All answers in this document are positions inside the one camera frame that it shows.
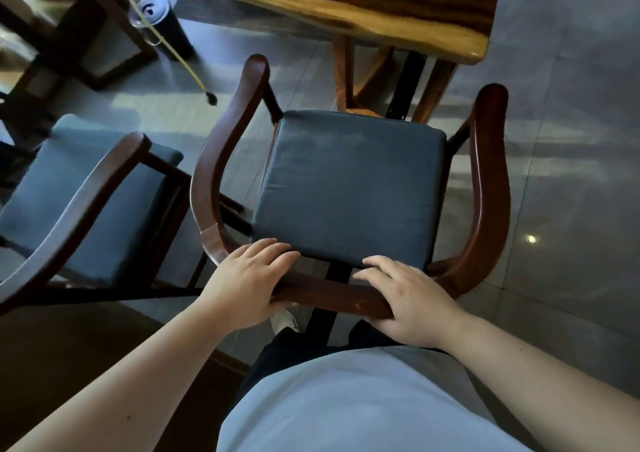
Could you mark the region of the white shirt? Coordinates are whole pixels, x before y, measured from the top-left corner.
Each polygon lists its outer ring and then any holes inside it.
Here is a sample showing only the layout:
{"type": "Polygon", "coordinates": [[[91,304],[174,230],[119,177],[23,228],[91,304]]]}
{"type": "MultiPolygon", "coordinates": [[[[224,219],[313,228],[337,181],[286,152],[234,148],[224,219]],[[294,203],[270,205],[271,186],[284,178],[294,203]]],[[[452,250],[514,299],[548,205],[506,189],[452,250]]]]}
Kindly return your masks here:
{"type": "Polygon", "coordinates": [[[496,425],[452,357],[409,346],[332,353],[264,377],[216,452],[532,452],[496,425]]]}

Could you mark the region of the person's right forearm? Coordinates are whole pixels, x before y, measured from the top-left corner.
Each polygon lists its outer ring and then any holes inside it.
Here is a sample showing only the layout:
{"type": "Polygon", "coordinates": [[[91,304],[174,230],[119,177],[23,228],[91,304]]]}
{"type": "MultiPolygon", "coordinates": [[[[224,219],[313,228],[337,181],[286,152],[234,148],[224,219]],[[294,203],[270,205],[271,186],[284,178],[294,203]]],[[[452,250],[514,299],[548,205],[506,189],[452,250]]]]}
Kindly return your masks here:
{"type": "Polygon", "coordinates": [[[461,312],[442,349],[549,452],[640,452],[640,400],[461,312]]]}

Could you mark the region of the person's right hand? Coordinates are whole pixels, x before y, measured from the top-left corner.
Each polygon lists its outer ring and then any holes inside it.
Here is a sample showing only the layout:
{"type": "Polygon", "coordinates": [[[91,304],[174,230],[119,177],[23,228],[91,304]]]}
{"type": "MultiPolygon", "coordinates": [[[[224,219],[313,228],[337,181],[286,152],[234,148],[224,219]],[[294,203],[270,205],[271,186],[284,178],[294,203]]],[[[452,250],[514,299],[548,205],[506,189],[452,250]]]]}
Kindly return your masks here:
{"type": "Polygon", "coordinates": [[[393,317],[366,318],[367,322],[398,343],[451,351],[467,313],[436,281],[406,265],[405,275],[389,278],[365,266],[353,278],[377,289],[388,302],[393,317]]]}

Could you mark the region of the person's left forearm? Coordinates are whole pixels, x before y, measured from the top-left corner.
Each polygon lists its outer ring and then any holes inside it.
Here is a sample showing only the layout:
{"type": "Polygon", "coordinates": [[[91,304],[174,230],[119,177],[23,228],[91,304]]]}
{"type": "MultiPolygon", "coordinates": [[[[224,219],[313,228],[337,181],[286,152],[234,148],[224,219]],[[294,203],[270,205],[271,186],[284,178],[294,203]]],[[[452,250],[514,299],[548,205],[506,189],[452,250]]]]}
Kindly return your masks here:
{"type": "Polygon", "coordinates": [[[7,452],[153,452],[222,339],[228,315],[192,304],[7,452]]]}

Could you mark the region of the live-edge wooden table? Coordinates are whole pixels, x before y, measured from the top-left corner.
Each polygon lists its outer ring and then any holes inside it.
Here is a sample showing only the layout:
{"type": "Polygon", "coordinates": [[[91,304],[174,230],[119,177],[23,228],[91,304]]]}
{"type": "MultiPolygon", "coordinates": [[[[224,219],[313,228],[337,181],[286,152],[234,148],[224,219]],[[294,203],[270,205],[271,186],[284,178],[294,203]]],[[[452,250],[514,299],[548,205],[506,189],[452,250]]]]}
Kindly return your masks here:
{"type": "MultiPolygon", "coordinates": [[[[125,27],[114,0],[96,0],[125,27]]],[[[333,35],[337,105],[361,105],[386,76],[396,50],[433,56],[435,65],[412,121],[429,121],[456,69],[485,59],[498,0],[235,0],[322,27],[333,35]]]]}

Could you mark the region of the black cylindrical can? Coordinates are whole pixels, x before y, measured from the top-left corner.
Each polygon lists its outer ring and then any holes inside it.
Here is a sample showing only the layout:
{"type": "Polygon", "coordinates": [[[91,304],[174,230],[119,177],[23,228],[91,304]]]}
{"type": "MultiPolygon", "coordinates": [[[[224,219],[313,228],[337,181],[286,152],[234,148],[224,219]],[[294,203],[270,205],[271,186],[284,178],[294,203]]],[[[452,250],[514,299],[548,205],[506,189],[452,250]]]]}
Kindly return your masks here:
{"type": "MultiPolygon", "coordinates": [[[[136,3],[145,18],[183,59],[188,60],[195,54],[195,50],[181,27],[169,0],[136,0],[136,3]]],[[[164,53],[170,60],[178,61],[174,54],[140,20],[140,16],[133,7],[129,8],[128,18],[130,24],[140,32],[146,43],[164,53]]]]}

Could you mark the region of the person's left hand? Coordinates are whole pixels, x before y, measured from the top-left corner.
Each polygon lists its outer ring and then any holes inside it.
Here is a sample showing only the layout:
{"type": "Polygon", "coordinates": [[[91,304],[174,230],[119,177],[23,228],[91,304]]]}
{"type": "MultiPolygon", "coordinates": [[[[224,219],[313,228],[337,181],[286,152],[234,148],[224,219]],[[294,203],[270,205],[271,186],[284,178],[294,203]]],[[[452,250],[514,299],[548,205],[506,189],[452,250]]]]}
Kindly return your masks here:
{"type": "MultiPolygon", "coordinates": [[[[256,242],[278,242],[275,238],[256,242]]],[[[292,251],[292,266],[301,254],[292,251]]],[[[249,268],[245,261],[228,262],[227,258],[213,272],[195,308],[212,319],[223,335],[260,324],[271,317],[271,300],[277,283],[291,268],[249,268]]]]}

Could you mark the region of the white shoe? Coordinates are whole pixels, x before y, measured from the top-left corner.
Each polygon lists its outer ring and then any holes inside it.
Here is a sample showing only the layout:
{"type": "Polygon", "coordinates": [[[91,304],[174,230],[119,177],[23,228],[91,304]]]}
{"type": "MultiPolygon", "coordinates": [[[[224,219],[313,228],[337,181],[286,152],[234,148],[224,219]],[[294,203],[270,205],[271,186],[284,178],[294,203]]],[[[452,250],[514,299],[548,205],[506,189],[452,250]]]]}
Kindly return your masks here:
{"type": "Polygon", "coordinates": [[[285,330],[301,333],[298,321],[289,310],[282,310],[274,314],[269,319],[274,335],[278,335],[285,330]]]}

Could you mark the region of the dark grey seat cushion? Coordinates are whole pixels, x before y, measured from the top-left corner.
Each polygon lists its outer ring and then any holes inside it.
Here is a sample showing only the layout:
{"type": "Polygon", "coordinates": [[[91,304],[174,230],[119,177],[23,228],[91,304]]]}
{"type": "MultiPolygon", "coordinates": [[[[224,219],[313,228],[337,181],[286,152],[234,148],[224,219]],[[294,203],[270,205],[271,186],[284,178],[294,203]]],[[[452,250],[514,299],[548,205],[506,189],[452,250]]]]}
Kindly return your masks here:
{"type": "MultiPolygon", "coordinates": [[[[18,252],[32,254],[124,135],[75,115],[62,116],[0,211],[0,238],[18,252]]],[[[141,264],[175,188],[164,174],[137,165],[100,212],[65,272],[97,286],[119,284],[141,264]]]]}
{"type": "Polygon", "coordinates": [[[446,134],[424,124],[300,109],[279,122],[252,217],[252,241],[361,267],[383,255],[433,258],[446,134]]]}

